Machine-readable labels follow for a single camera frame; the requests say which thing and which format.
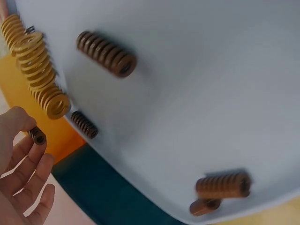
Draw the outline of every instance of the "white surface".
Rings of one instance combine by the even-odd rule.
[[[164,211],[188,224],[255,213],[299,194],[300,2],[17,1],[46,35],[76,108],[103,130],[89,143]],[[75,49],[84,30],[132,48],[116,79]],[[251,196],[189,214],[207,173],[244,168]]]

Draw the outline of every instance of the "orange spring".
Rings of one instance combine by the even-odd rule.
[[[54,84],[55,72],[41,32],[21,37],[15,44],[14,51],[31,91],[42,91]]]
[[[120,78],[129,76],[136,67],[134,55],[89,31],[78,36],[77,48]]]
[[[235,173],[199,179],[196,191],[203,199],[245,198],[250,194],[250,186],[247,173]]]
[[[31,91],[31,94],[52,120],[61,118],[70,110],[71,104],[68,97],[55,84],[42,91]]]
[[[1,32],[4,36],[10,53],[15,56],[14,46],[17,41],[25,35],[25,29],[18,15],[10,15],[1,25]]]
[[[217,210],[220,207],[221,202],[222,200],[220,199],[198,199],[190,205],[189,211],[193,216],[198,217]]]
[[[89,138],[94,138],[98,134],[98,129],[97,127],[89,121],[79,111],[75,111],[71,115],[71,120],[89,137]]]
[[[34,127],[30,131],[28,131],[28,135],[33,139],[35,144],[42,145],[46,142],[46,135],[41,131],[40,128]]]

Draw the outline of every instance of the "spring coil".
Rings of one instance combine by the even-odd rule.
[[[41,32],[21,37],[15,44],[14,51],[31,91],[42,91],[54,83],[55,72]]]
[[[89,121],[81,112],[75,111],[71,115],[71,120],[80,128],[89,138],[94,138],[98,134],[97,127]]]
[[[18,15],[10,15],[1,25],[1,32],[12,56],[15,56],[14,46],[25,35],[25,29]]]
[[[28,135],[33,139],[34,143],[37,145],[42,145],[47,140],[44,132],[41,131],[41,129],[36,126],[30,131],[28,131]]]
[[[198,199],[190,205],[189,211],[193,216],[198,217],[217,210],[221,202],[220,199]]]
[[[245,198],[250,194],[250,185],[247,173],[235,173],[199,179],[196,191],[203,199]]]
[[[77,48],[119,78],[129,76],[136,67],[136,57],[89,31],[77,38]]]
[[[68,97],[55,84],[42,91],[31,91],[31,94],[52,120],[61,118],[70,110]]]

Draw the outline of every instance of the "small spring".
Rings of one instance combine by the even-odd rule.
[[[198,217],[217,210],[220,207],[221,202],[222,200],[220,199],[198,199],[190,205],[189,211],[193,216]]]
[[[71,115],[71,120],[89,137],[94,138],[98,134],[98,129],[81,112],[75,111]]]
[[[15,44],[14,51],[31,91],[42,91],[54,84],[55,72],[41,32],[20,38]]]
[[[247,173],[236,173],[199,179],[196,191],[203,199],[245,198],[250,194],[250,186]]]
[[[31,91],[31,94],[52,120],[61,118],[70,110],[68,97],[55,84],[42,91]]]
[[[78,36],[77,48],[119,78],[129,76],[136,67],[134,55],[89,31]]]
[[[1,31],[10,53],[12,56],[15,56],[14,46],[17,41],[25,35],[25,29],[20,17],[16,14],[7,17],[1,25]]]
[[[35,32],[34,26],[31,26],[25,30],[25,34],[31,34],[33,32]]]
[[[40,128],[34,127],[28,131],[28,135],[33,139],[34,143],[37,145],[42,145],[46,142],[46,135],[41,131]]]

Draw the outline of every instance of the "dark green panel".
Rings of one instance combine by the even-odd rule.
[[[183,225],[130,185],[88,144],[56,164],[52,173],[99,225]]]

